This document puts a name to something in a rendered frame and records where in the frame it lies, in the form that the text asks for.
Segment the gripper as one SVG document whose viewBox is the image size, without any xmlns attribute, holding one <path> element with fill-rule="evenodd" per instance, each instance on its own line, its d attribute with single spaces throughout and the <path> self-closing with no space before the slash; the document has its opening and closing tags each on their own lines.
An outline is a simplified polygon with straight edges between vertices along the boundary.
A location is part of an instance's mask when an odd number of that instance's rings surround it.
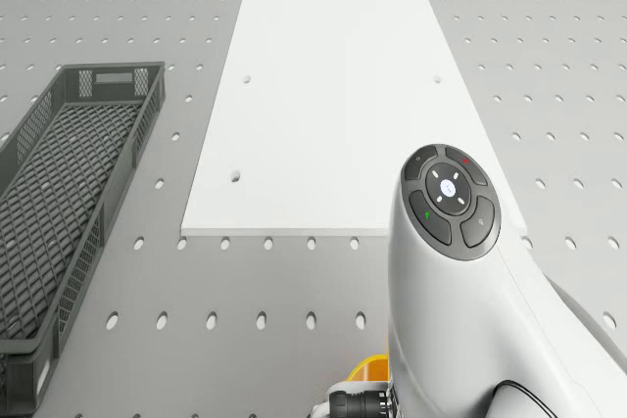
<svg viewBox="0 0 627 418">
<path fill-rule="evenodd" d="M 344 381 L 331 386 L 312 418 L 397 418 L 387 381 Z"/>
</svg>

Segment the yellow bowl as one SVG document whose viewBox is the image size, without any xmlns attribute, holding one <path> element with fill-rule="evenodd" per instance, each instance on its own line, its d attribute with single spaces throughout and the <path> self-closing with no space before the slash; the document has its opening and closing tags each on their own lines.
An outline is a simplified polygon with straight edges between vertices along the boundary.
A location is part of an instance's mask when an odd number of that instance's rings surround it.
<svg viewBox="0 0 627 418">
<path fill-rule="evenodd" d="M 349 374 L 347 381 L 388 382 L 390 380 L 387 354 L 376 354 L 364 359 Z"/>
</svg>

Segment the white board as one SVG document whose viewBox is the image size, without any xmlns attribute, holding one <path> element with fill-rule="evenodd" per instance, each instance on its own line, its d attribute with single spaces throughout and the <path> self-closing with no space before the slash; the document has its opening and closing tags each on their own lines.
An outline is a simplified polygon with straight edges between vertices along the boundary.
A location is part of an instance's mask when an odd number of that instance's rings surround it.
<svg viewBox="0 0 627 418">
<path fill-rule="evenodd" d="M 453 145 L 526 227 L 429 0 L 242 0 L 185 236 L 383 236 L 401 168 Z"/>
</svg>

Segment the dark grey basket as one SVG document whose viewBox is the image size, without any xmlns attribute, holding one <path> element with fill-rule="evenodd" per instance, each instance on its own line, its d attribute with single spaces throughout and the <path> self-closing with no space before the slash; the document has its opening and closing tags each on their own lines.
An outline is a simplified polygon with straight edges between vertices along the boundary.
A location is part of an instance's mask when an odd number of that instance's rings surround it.
<svg viewBox="0 0 627 418">
<path fill-rule="evenodd" d="M 40 406 L 165 98 L 161 62 L 65 65 L 0 145 L 0 418 Z"/>
</svg>

